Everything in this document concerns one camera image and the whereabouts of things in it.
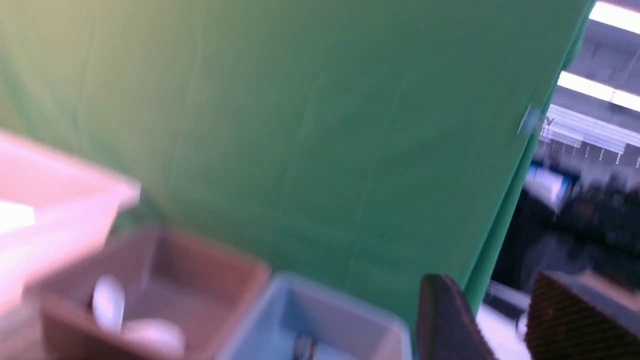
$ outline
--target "pink bin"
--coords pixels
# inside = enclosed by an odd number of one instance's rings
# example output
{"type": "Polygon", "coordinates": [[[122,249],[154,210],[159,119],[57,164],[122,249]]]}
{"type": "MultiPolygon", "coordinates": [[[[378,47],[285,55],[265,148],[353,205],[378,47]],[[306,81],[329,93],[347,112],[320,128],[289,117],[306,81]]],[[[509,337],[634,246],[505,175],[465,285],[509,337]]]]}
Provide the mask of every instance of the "pink bin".
{"type": "Polygon", "coordinates": [[[137,205],[140,184],[1,131],[0,166],[0,200],[35,213],[34,225],[0,233],[2,313],[26,282],[101,249],[118,212],[137,205]]]}

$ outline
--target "white object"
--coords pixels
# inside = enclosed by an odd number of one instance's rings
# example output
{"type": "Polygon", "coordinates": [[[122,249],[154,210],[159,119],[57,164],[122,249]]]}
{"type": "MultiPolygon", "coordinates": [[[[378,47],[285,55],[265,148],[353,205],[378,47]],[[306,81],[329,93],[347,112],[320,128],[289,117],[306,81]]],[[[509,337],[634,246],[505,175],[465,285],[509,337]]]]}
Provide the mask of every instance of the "white object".
{"type": "Polygon", "coordinates": [[[184,333],[178,325],[166,320],[132,320],[124,324],[122,336],[164,355],[178,358],[184,356],[184,333]]]}
{"type": "Polygon", "coordinates": [[[589,79],[562,71],[558,78],[558,86],[579,93],[609,101],[625,108],[640,111],[640,97],[589,79]]]}
{"type": "Polygon", "coordinates": [[[527,324],[529,321],[529,312],[523,313],[520,315],[520,318],[516,322],[516,332],[519,336],[524,339],[525,334],[527,333],[527,324]]]}
{"type": "Polygon", "coordinates": [[[558,191],[554,191],[549,187],[547,183],[541,179],[527,177],[524,181],[523,188],[529,191],[536,199],[540,200],[544,205],[547,205],[550,209],[556,210],[556,195],[558,191]]]}
{"type": "Polygon", "coordinates": [[[618,154],[624,152],[626,144],[640,146],[638,133],[556,105],[549,106],[547,117],[553,121],[544,123],[540,135],[571,146],[579,147],[581,142],[587,142],[618,154]]]}
{"type": "Polygon", "coordinates": [[[93,317],[98,326],[106,331],[119,334],[124,316],[125,293],[118,279],[112,275],[102,276],[93,291],[93,317]]]}
{"type": "Polygon", "coordinates": [[[487,305],[480,305],[476,322],[496,358],[530,360],[527,345],[516,333],[515,322],[487,305]]]}
{"type": "Polygon", "coordinates": [[[36,222],[31,206],[0,200],[0,233],[31,226],[36,222]]]}
{"type": "Polygon", "coordinates": [[[640,34],[640,13],[599,1],[589,19],[640,34]]]}

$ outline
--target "white egg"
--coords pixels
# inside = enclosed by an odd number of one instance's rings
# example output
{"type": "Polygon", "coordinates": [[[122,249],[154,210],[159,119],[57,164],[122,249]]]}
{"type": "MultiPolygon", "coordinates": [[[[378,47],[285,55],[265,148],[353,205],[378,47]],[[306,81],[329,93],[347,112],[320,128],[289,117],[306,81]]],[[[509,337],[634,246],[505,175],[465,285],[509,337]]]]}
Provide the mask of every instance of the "white egg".
{"type": "Polygon", "coordinates": [[[184,333],[178,325],[166,320],[149,318],[126,322],[122,336],[168,356],[184,356],[184,333]]]}
{"type": "Polygon", "coordinates": [[[92,310],[98,326],[107,332],[120,333],[124,315],[125,294],[118,279],[104,275],[95,284],[92,310]]]}

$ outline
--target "blue object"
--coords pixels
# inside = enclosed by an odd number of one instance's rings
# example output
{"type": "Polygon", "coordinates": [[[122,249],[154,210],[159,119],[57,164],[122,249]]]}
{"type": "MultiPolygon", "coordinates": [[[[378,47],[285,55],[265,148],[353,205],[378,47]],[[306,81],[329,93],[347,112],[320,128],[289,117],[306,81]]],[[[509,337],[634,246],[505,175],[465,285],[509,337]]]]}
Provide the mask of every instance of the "blue object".
{"type": "Polygon", "coordinates": [[[524,113],[522,120],[520,121],[520,127],[518,128],[518,134],[525,134],[527,136],[531,136],[533,134],[534,129],[540,123],[542,119],[542,111],[539,108],[531,107],[529,105],[527,107],[527,111],[524,113]]]}
{"type": "Polygon", "coordinates": [[[532,161],[531,165],[529,165],[527,177],[539,179],[538,174],[540,173],[546,175],[543,182],[549,186],[550,190],[553,191],[555,189],[552,201],[557,205],[562,203],[567,191],[571,191],[579,179],[579,176],[575,174],[563,172],[554,167],[544,167],[541,163],[532,161]]]}
{"type": "Polygon", "coordinates": [[[291,360],[296,338],[317,342],[315,360],[410,360],[409,330],[396,315],[298,275],[280,273],[217,360],[291,360]]]}

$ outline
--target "black object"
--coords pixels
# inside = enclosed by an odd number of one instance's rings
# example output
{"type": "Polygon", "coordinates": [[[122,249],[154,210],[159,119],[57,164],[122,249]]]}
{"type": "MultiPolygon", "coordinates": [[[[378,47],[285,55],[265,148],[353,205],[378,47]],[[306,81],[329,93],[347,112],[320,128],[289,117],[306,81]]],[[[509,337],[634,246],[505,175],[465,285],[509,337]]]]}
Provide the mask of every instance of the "black object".
{"type": "Polygon", "coordinates": [[[592,255],[593,271],[627,289],[640,289],[640,261],[624,253],[603,249],[592,255]]]}
{"type": "Polygon", "coordinates": [[[485,295],[483,303],[514,321],[517,321],[522,314],[527,312],[526,309],[522,309],[499,296],[485,295]]]}
{"type": "Polygon", "coordinates": [[[416,328],[419,360],[495,360],[460,287],[447,275],[425,275],[416,328]]]}
{"type": "Polygon", "coordinates": [[[318,341],[315,338],[298,334],[296,335],[296,344],[293,347],[293,360],[315,360],[317,348],[318,341]]]}
{"type": "Polygon", "coordinates": [[[640,258],[640,207],[625,205],[626,198],[622,193],[590,189],[566,204],[556,227],[584,242],[640,258]]]}
{"type": "Polygon", "coordinates": [[[577,274],[593,267],[599,248],[575,240],[574,235],[549,231],[527,250],[520,269],[520,288],[531,293],[536,277],[543,271],[577,274]]]}
{"type": "Polygon", "coordinates": [[[492,280],[521,289],[522,264],[527,251],[553,224],[555,211],[522,189],[498,255],[492,280]]]}

